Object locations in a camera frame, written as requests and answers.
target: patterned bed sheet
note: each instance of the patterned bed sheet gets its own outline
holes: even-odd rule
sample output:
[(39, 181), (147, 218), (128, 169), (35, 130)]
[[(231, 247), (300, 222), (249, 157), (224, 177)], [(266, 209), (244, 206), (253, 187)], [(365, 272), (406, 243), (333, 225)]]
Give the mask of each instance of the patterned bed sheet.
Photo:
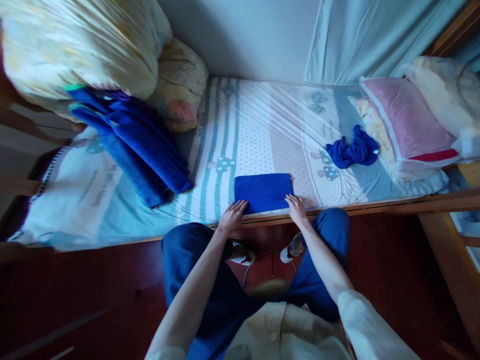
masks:
[(52, 162), (22, 228), (10, 240), (70, 251), (144, 240), (190, 222), (214, 224), (233, 201), (234, 179), (242, 175), (289, 173), (308, 210), (443, 189), (448, 183), (443, 171), (421, 181), (394, 182), (381, 156), (371, 166), (335, 167), (325, 145), (342, 135), (347, 141), (353, 137), (361, 120), (348, 96), (362, 95), (359, 87), (210, 78), (197, 129), (177, 136), (195, 186), (155, 209), (142, 203), (95, 130), (87, 128)]

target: sneaker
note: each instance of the sneaker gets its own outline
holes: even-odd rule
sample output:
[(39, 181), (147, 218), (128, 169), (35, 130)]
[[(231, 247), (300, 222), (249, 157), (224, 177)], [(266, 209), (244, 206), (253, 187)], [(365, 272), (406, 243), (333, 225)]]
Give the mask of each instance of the sneaker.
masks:
[(235, 252), (239, 252), (240, 254), (244, 254), (244, 255), (240, 257), (231, 258), (230, 259), (231, 261), (237, 264), (245, 265), (245, 266), (250, 266), (253, 264), (253, 262), (255, 261), (255, 253), (253, 251), (247, 250), (236, 241), (233, 242), (233, 248), (235, 249)]
[(280, 252), (280, 260), (287, 264), (299, 256), (305, 247), (302, 245), (302, 233), (299, 232), (293, 237), (290, 244)]

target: red wooden floor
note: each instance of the red wooden floor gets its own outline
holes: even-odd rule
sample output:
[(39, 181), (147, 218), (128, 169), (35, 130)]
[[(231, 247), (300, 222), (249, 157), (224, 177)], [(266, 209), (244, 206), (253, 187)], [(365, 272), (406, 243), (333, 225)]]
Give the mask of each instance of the red wooden floor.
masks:
[[(297, 231), (286, 224), (235, 235), (259, 254), (281, 250)], [(354, 216), (350, 246), (355, 289), (422, 359), (452, 359), (442, 340), (471, 351), (416, 216)], [(246, 268), (231, 267), (243, 282)], [(251, 267), (246, 283), (252, 287), (272, 274), (291, 281), (294, 273), (278, 253), (268, 253)], [(18, 354), (30, 352), (25, 359), (63, 351), (70, 352), (62, 359), (142, 359), (166, 310), (158, 242), (10, 263), (1, 269), (0, 286), (0, 358), (22, 349)], [(55, 337), (58, 329), (63, 335)], [(49, 345), (33, 351), (39, 339)]]

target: light blue curtain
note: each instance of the light blue curtain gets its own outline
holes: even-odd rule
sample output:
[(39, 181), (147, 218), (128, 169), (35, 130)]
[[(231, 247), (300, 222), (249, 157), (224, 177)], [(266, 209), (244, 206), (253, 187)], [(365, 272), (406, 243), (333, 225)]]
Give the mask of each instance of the light blue curtain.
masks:
[(451, 57), (464, 64), (471, 61), (469, 66), (474, 72), (480, 73), (480, 32), (477, 32), (460, 49), (455, 51)]
[(357, 85), (403, 76), (465, 0), (320, 0), (305, 81)]

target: white shirt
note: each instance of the white shirt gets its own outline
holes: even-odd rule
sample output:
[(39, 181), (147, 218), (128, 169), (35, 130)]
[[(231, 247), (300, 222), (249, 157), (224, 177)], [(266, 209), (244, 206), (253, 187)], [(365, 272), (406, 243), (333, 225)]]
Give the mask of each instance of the white shirt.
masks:
[[(224, 359), (354, 359), (347, 350), (347, 339), (358, 360), (418, 359), (372, 304), (354, 290), (338, 298), (340, 324), (330, 324), (285, 302), (268, 302), (245, 320), (233, 338)], [(148, 360), (184, 360), (181, 348), (163, 349)]]

